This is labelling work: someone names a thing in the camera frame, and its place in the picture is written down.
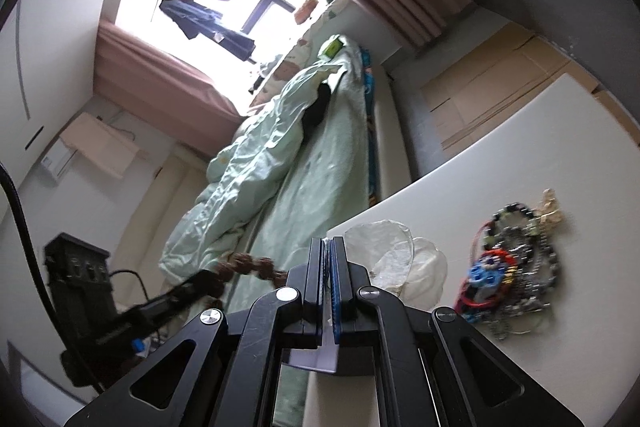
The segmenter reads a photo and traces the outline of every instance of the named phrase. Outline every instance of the cardboard box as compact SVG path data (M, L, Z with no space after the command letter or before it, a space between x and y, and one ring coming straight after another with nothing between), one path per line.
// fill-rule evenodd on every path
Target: cardboard box
M516 23L509 23L501 28L421 89L429 110L444 103L476 76L503 60L532 37L533 33Z
M515 23L507 24L422 88L447 158L494 130L569 73L589 92L599 83L584 68ZM640 128L607 93L596 97L636 143Z
M562 68L556 71L551 78L557 80L562 74L569 73L584 89L593 92L600 85L594 76L591 76L580 64L569 60Z
M473 79L451 97L465 124L492 110L530 82L542 82L547 73L519 52L512 52L495 66Z
M636 122L626 113L618 101L613 98L607 91L599 91L594 97L618 120L622 128L629 133L631 139L636 145L640 144L640 128Z
M440 140L443 142L465 128L465 123L451 100L447 100L431 111L431 116Z

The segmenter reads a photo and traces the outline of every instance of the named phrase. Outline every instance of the wall-mounted cabinet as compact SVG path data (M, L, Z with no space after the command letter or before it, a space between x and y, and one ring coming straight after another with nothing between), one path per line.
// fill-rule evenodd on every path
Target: wall-mounted cabinet
M20 0L0 32L0 161L16 185L93 95L102 2Z

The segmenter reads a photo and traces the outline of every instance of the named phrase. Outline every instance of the brown beaded strand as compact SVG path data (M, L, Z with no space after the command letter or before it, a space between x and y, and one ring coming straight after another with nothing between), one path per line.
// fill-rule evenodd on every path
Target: brown beaded strand
M248 253L234 253L229 256L228 261L221 261L213 268L213 273L217 275L217 280L211 289L214 308L222 309L222 297L225 293L225 283L228 283L234 277L234 273L240 275L249 275L256 272L256 277L265 281L271 281L274 288L282 288L287 283L287 275L284 270L275 270L273 267L273 259L269 257L260 257L254 259Z

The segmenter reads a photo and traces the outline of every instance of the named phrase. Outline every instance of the silver pivot screw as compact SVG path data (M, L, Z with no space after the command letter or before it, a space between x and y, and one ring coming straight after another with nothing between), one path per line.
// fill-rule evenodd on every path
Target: silver pivot screw
M436 318L442 322L453 322L456 320L456 312L451 308L443 306L436 310Z
M363 286L358 290L360 297L372 301L380 297L380 290L375 286Z
M221 318L222 313L220 312L220 310L217 310L215 308L204 310L200 314L200 322L207 325L215 324L216 322L219 322Z
M298 290L290 286L284 286L276 291L276 299L278 301L289 302L298 296Z

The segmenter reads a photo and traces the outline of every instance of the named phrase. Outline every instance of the jewelry pile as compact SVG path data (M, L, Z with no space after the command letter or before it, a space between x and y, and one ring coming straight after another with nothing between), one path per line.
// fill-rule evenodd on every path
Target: jewelry pile
M528 333L513 331L509 319L551 306L545 297L558 281L560 265L548 236L561 220L556 195L547 189L540 208L508 204L484 223L472 244L456 311L470 323L488 323L500 341L510 333ZM477 256L481 235L484 251Z

